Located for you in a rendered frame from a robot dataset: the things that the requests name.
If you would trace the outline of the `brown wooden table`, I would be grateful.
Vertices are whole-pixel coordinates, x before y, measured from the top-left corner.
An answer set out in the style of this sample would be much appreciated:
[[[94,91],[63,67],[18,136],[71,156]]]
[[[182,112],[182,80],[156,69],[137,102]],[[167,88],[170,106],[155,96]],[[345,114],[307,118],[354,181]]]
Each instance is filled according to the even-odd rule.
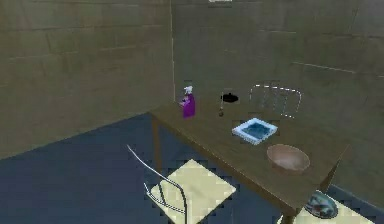
[[[155,166],[161,166],[158,127],[164,126],[186,144],[213,161],[240,183],[279,208],[281,224],[293,224],[295,217],[314,191],[325,192],[345,151],[350,147],[342,137],[310,122],[257,111],[246,103],[220,104],[214,98],[196,101],[196,114],[185,119],[176,102],[150,111]],[[258,145],[232,134],[239,124],[257,117],[278,127],[277,132]],[[301,175],[287,175],[274,168],[267,148],[275,144],[294,146],[309,156],[310,166]]]

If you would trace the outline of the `white square blue dish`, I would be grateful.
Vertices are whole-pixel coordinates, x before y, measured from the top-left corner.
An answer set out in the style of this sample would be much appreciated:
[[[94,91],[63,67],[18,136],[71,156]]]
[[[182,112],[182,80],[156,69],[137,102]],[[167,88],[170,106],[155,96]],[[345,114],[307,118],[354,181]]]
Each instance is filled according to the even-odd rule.
[[[258,118],[252,118],[232,129],[232,133],[244,141],[258,145],[275,134],[278,127]]]

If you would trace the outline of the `purple spray bottle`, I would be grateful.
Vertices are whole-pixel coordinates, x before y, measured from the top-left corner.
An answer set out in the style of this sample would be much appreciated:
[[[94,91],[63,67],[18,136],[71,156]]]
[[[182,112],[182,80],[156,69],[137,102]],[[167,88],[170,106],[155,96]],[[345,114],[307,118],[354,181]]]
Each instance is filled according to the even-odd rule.
[[[195,99],[193,95],[193,87],[186,86],[184,90],[185,94],[180,102],[180,106],[183,109],[183,117],[189,118],[195,115]]]

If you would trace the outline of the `black pan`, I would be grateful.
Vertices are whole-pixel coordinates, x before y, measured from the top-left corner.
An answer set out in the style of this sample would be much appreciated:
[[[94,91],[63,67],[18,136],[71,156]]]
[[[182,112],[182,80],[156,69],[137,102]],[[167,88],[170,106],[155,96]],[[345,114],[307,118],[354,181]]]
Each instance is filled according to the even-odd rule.
[[[221,99],[223,102],[234,103],[234,102],[239,100],[239,97],[237,95],[232,94],[232,93],[228,93],[228,94],[223,94],[221,96]]]

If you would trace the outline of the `painted ceramic bowl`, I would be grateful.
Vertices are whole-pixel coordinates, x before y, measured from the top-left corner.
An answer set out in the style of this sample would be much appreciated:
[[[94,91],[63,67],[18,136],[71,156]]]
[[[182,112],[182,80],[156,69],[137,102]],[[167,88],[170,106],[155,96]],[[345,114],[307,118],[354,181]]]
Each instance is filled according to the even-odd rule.
[[[320,219],[332,219],[338,215],[338,207],[334,200],[321,191],[315,191],[311,195],[304,209]]]

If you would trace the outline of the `cream seat metal chair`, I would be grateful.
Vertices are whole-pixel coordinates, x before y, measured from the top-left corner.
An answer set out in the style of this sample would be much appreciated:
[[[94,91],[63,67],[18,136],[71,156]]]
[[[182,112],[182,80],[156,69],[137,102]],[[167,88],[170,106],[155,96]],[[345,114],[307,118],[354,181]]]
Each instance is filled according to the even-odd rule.
[[[173,224],[200,224],[236,191],[236,187],[190,159],[168,176],[164,176],[142,160],[127,145],[133,157],[160,181],[153,187],[143,183],[151,199]]]

